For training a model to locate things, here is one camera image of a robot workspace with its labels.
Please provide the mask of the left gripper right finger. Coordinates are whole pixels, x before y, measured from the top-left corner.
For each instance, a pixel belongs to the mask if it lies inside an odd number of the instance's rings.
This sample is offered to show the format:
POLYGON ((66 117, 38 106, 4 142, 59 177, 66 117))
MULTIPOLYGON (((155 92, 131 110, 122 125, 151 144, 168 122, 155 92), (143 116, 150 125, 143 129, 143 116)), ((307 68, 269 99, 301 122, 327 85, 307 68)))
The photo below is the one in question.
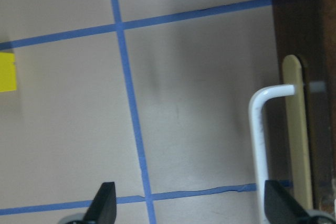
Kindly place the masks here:
POLYGON ((276 180, 265 181, 264 212, 271 224, 309 223, 310 215, 276 180))

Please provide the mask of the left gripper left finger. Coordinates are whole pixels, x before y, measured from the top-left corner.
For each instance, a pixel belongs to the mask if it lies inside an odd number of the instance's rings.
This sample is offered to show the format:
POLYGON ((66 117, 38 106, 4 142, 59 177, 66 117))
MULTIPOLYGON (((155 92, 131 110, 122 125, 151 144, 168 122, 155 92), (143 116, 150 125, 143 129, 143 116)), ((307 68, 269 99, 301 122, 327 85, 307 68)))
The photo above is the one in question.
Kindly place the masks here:
POLYGON ((114 182, 102 183, 82 219, 84 223, 115 223, 117 217, 117 198, 115 188, 114 182))

